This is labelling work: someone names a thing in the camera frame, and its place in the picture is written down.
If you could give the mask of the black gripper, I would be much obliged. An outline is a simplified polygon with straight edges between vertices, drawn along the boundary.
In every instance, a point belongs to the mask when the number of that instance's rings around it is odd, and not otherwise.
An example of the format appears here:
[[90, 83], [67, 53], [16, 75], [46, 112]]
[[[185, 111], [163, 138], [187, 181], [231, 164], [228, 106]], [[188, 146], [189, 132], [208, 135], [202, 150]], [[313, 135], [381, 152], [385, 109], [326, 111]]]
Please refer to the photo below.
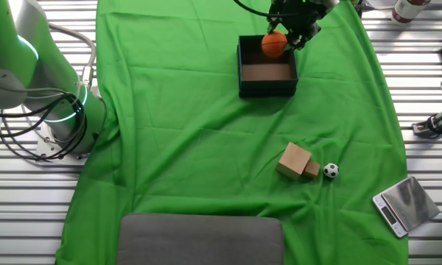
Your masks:
[[272, 0], [267, 17], [267, 33], [281, 24], [287, 31], [285, 50], [302, 50], [321, 27], [317, 21], [328, 15], [339, 0]]

